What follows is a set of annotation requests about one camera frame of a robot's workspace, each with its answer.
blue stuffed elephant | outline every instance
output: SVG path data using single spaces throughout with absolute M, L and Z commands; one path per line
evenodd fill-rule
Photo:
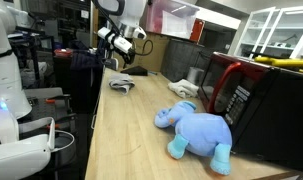
M 221 116 L 194 113 L 196 105 L 180 101 L 172 108 L 161 109 L 155 117 L 159 128 L 175 127 L 175 138 L 168 144 L 168 151 L 175 159 L 182 158 L 185 149 L 199 156 L 212 157 L 213 171 L 229 175 L 231 171 L 231 132 Z

desk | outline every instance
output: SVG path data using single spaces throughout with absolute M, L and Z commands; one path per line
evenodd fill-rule
M 210 171 L 210 158 L 189 152 L 180 160 L 169 156 L 166 147 L 174 138 L 174 128 L 159 129 L 154 125 L 158 110 L 172 107 L 182 100 L 167 87 L 162 75 L 132 76 L 136 84 L 124 96 L 108 85 L 106 69 L 92 137 L 86 180 L 179 180 L 179 179 L 253 179 L 287 172 L 264 161 L 231 156 L 229 176 Z M 187 99 L 204 112 L 197 98 Z

elephant foot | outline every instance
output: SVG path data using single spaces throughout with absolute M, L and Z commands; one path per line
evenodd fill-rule
M 175 135 L 174 140 L 168 144 L 168 151 L 175 159 L 182 158 L 185 148 L 189 141 L 182 137 L 180 134 Z
M 210 167 L 213 171 L 222 175 L 230 174 L 230 150 L 231 146 L 226 144 L 218 144 L 215 147 L 214 156 L 210 163 Z

wire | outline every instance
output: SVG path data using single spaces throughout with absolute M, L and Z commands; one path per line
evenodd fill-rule
M 33 28 L 33 26 L 35 25 L 35 23 L 38 21 L 38 20 L 36 19 L 36 17 L 31 17 L 31 18 L 33 19 L 33 23 L 32 23 L 32 25 L 31 25 L 30 31 L 29 31 L 29 33 L 28 33 L 29 36 L 31 36 L 32 28 Z
M 146 46 L 146 44 L 147 44 L 148 42 L 151 43 L 151 50 L 150 50 L 148 53 L 144 54 L 145 46 Z M 142 53 L 141 53 L 141 54 L 140 54 L 140 53 L 135 53 L 135 54 L 136 54 L 136 55 L 139 55 L 139 56 L 147 56 L 147 55 L 151 54 L 152 51 L 153 51 L 153 42 L 152 42 L 151 40 L 147 40 L 147 41 L 145 41 L 144 44 L 143 44 Z
M 286 42 L 286 41 L 289 41 L 289 40 L 292 39 L 292 38 L 298 38 L 298 36 L 297 36 L 296 34 L 294 34 L 294 35 L 290 36 L 289 38 L 287 38 L 287 39 L 285 39 L 285 40 L 282 40 L 282 41 L 280 41 L 280 42 Z
M 61 151 L 61 150 L 65 149 L 65 148 L 71 146 L 71 144 L 73 144 L 75 138 L 74 138 L 74 136 L 71 133 L 68 133 L 68 132 L 65 132 L 65 131 L 60 131 L 60 130 L 55 130 L 55 132 L 64 133 L 64 134 L 67 134 L 67 135 L 71 136 L 72 137 L 72 141 L 68 145 L 66 145 L 66 146 L 64 146 L 62 148 L 54 148 L 51 152 Z
M 136 50 L 136 49 L 137 49 L 137 45 L 135 44 L 135 42 L 134 42 L 134 41 L 132 41 L 132 46 L 134 47 L 134 50 Z

black microwave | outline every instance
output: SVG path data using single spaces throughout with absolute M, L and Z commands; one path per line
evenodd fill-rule
M 303 74 L 213 53 L 199 87 L 208 113 L 221 115 L 232 151 L 303 170 Z

